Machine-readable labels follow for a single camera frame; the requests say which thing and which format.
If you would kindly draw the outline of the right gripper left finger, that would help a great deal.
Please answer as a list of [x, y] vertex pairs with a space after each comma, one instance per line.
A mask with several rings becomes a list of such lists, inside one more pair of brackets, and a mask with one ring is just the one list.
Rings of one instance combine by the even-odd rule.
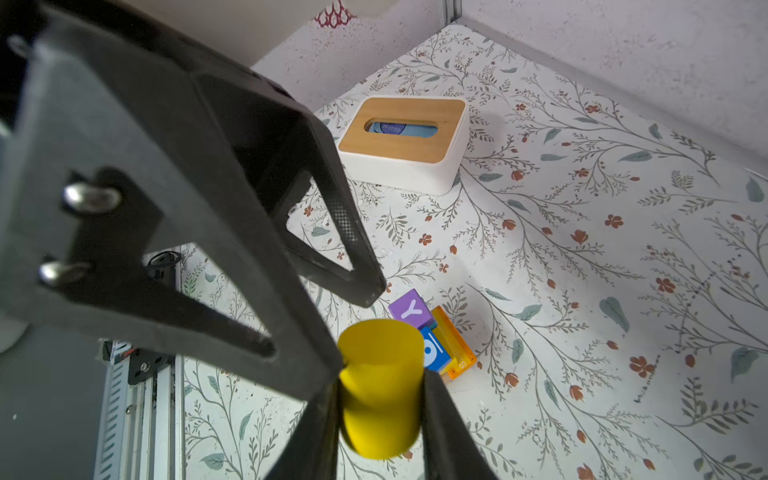
[[303, 281], [385, 279], [327, 126], [107, 1], [1, 5], [1, 315], [191, 356], [306, 402], [270, 471], [332, 479], [341, 354]]

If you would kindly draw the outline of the small yellow wooden block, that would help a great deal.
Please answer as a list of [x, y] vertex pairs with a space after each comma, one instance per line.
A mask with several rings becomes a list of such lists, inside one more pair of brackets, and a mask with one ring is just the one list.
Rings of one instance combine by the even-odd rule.
[[360, 456], [385, 460], [407, 451], [421, 430], [424, 342], [414, 327], [366, 320], [338, 339], [343, 435]]

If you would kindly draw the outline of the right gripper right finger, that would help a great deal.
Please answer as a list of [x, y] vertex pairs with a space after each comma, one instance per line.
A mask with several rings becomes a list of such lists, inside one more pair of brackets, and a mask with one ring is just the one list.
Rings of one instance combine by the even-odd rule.
[[437, 372], [425, 371], [422, 391], [424, 478], [496, 479]]

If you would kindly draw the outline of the blue number nine cube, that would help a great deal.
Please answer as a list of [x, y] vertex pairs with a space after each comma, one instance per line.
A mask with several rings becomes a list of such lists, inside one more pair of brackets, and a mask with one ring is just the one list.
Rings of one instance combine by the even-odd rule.
[[424, 340], [423, 365], [428, 370], [440, 373], [450, 364], [452, 357], [434, 331], [434, 328], [428, 327], [420, 330]]

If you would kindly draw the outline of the purple letter Y cube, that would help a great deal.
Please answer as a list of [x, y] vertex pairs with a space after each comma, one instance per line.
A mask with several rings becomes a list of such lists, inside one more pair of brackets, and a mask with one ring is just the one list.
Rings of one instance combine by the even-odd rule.
[[388, 309], [394, 319], [407, 323], [417, 330], [431, 327], [435, 323], [426, 302], [415, 289], [409, 290], [394, 300]]

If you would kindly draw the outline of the orange wooden cylinder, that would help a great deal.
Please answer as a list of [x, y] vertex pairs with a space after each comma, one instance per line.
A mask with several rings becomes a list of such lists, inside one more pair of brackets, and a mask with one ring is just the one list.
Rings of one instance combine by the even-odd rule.
[[470, 370], [477, 358], [441, 306], [435, 307], [431, 313], [436, 321], [434, 333], [451, 357], [450, 362], [440, 370], [444, 382], [450, 383]]

